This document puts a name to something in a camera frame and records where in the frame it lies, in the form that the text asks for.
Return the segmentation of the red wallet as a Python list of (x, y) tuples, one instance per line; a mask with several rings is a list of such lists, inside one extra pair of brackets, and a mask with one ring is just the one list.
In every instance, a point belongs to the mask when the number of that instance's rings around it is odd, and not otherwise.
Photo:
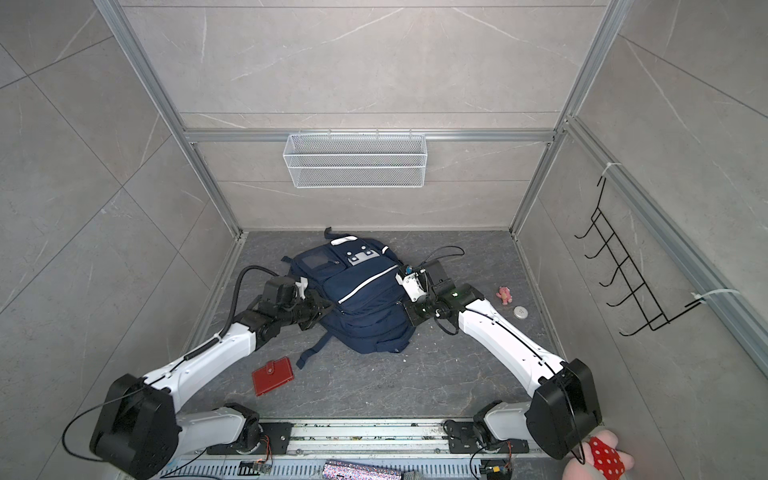
[(254, 392), (263, 396), (294, 380), (294, 372), (288, 357), (268, 361), (251, 374)]

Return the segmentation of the navy blue student backpack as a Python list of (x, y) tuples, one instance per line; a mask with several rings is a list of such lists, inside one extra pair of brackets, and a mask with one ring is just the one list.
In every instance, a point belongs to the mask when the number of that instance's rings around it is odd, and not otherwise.
[(333, 338), (360, 354), (401, 353), (415, 327), (403, 301), (396, 275), (403, 263), (385, 243), (330, 227), (326, 243), (293, 257), (282, 258), (289, 273), (308, 280), (308, 287), (333, 304), (320, 320), (325, 335), (296, 362), (299, 369)]

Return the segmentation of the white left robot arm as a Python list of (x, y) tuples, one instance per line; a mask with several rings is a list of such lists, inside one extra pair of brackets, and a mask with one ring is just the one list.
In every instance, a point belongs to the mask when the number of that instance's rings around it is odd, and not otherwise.
[(237, 403), (185, 414), (184, 405), (231, 365), (291, 325), (314, 327), (334, 308), (305, 278), (272, 276), (246, 308), (232, 296), (221, 330), (195, 349), (143, 376), (115, 380), (105, 400), (84, 460), (107, 463), (135, 479), (149, 479), (172, 460), (222, 446), (249, 454), (264, 446), (258, 414)]

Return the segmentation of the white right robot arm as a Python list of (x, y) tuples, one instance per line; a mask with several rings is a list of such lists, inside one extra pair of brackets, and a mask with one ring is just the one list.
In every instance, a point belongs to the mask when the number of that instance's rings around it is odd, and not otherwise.
[(561, 460), (572, 454), (587, 460), (584, 442), (602, 423), (594, 377), (578, 359), (566, 361), (531, 340), (499, 313), (491, 301), (469, 285), (455, 285), (439, 261), (405, 267), (395, 276), (406, 293), (405, 309), (415, 326), (447, 320), (484, 346), (524, 387), (530, 400), (496, 402), (473, 419), (481, 446), (508, 440), (535, 443)]

